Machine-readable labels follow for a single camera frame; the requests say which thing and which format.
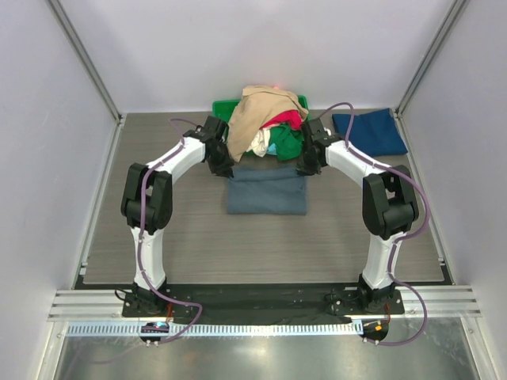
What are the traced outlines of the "grey-blue t shirt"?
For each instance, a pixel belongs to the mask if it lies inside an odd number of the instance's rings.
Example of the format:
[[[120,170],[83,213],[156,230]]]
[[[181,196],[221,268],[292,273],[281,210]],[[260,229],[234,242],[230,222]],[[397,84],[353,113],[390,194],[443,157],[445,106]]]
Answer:
[[[231,215],[305,215],[307,178],[294,167],[239,167],[227,182],[227,212]]]

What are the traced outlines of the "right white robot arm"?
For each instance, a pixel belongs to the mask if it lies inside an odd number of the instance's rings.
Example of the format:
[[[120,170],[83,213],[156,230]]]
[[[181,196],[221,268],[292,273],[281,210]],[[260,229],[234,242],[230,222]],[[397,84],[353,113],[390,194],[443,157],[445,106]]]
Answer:
[[[319,174],[329,166],[344,173],[362,191],[361,213],[370,242],[367,262],[357,281],[356,304],[373,314],[395,295],[394,273],[401,242],[419,217],[410,171],[367,156],[340,135],[331,135],[320,119],[303,122],[301,131],[299,174]]]

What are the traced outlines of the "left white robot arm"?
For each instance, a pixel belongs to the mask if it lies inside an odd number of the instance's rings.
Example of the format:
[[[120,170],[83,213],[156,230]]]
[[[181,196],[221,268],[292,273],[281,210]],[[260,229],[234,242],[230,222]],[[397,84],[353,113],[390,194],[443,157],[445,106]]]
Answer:
[[[163,269],[163,236],[173,214],[173,186],[193,166],[206,162],[217,177],[233,177],[234,161],[224,135],[228,125],[209,116],[186,131],[177,144],[147,164],[128,168],[120,213],[135,245],[135,277],[124,297],[125,317],[157,317],[170,305],[199,309],[189,300],[171,298]]]

